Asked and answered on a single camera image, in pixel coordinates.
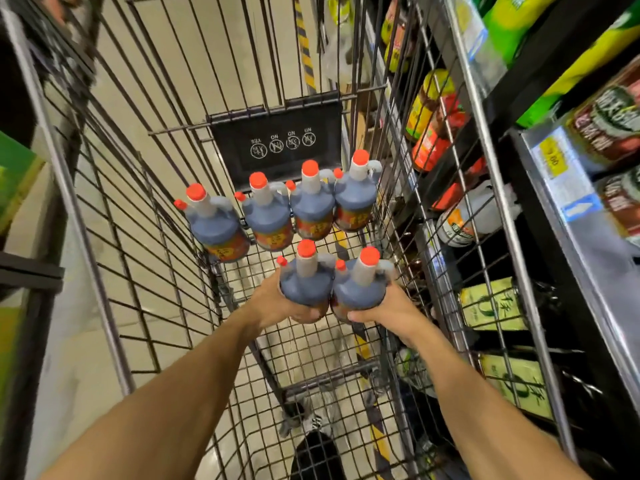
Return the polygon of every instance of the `plastic jug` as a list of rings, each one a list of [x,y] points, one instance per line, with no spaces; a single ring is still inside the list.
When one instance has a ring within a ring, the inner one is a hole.
[[[326,178],[329,184],[322,182],[321,178]],[[302,164],[300,185],[296,187],[291,180],[286,183],[291,191],[291,210],[300,237],[319,241],[331,232],[335,206],[334,181],[331,170],[320,171],[315,160],[307,160]]]
[[[395,279],[391,261],[380,259],[373,246],[361,250],[357,259],[335,263],[331,309],[338,320],[351,323],[347,313],[378,306],[385,297],[387,284]]]
[[[510,184],[504,186],[504,191],[509,201],[511,217],[515,219],[521,213],[522,208],[516,203],[517,197]],[[476,241],[474,228],[469,220],[470,216],[474,216],[478,238],[491,234],[502,227],[498,206],[493,198],[493,185],[490,181],[481,183],[469,191],[467,196],[470,209],[467,208],[467,202],[463,198],[438,219],[438,237],[453,248],[469,246]]]
[[[194,237],[210,252],[210,261],[234,262],[245,257],[251,242],[229,199],[209,197],[200,184],[190,185],[187,197],[190,205],[182,200],[174,205],[184,211]]]
[[[267,251],[285,249],[293,241],[293,226],[287,188],[282,182],[268,183],[261,172],[252,173],[249,184],[253,197],[247,199],[242,192],[235,196],[242,203],[244,218],[253,231],[256,243]]]
[[[370,161],[369,153],[356,150],[347,174],[334,170],[336,216],[335,225],[346,232],[362,229],[371,217],[376,201],[378,179],[382,174],[382,163]]]
[[[320,317],[313,322],[324,317],[329,308],[335,257],[327,253],[318,254],[316,244],[310,239],[303,239],[298,244],[293,261],[287,262],[284,256],[279,256],[277,261],[282,266],[282,294],[295,303],[318,309]],[[313,323],[293,318],[300,323]]]

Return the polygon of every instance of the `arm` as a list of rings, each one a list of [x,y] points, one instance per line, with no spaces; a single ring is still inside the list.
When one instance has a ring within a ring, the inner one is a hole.
[[[281,295],[278,275],[194,350],[96,421],[41,480],[194,478],[244,349],[266,327],[313,313]]]
[[[558,446],[455,351],[437,327],[393,284],[382,304],[350,312],[375,321],[418,350],[429,370],[440,409],[475,480],[588,480]]]

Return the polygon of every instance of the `hand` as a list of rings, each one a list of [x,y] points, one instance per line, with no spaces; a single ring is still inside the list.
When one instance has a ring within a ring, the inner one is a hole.
[[[376,322],[395,333],[410,347],[414,347],[412,338],[416,332],[431,323],[412,304],[411,299],[396,283],[387,286],[387,293],[379,306],[369,310],[348,313],[354,322]]]
[[[315,308],[299,305],[285,298],[280,292],[279,282],[280,268],[277,268],[275,273],[253,291],[252,297],[245,305],[251,309],[252,315],[258,318],[261,330],[294,315],[308,321],[320,318],[320,312]]]

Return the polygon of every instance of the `forearm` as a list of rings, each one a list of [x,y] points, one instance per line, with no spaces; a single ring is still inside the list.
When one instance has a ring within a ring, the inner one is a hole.
[[[100,418],[43,480],[194,478],[245,347],[260,330],[249,307]]]
[[[413,340],[427,364],[447,427],[475,480],[587,479],[558,446],[423,320]]]

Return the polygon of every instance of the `person's right hand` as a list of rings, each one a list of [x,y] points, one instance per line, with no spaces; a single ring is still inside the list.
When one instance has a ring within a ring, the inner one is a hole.
[[[416,331],[430,325],[429,320],[412,304],[404,290],[395,283],[387,286],[387,293],[379,306],[369,310],[348,313],[354,322],[376,322],[391,330],[408,346],[412,347]]]

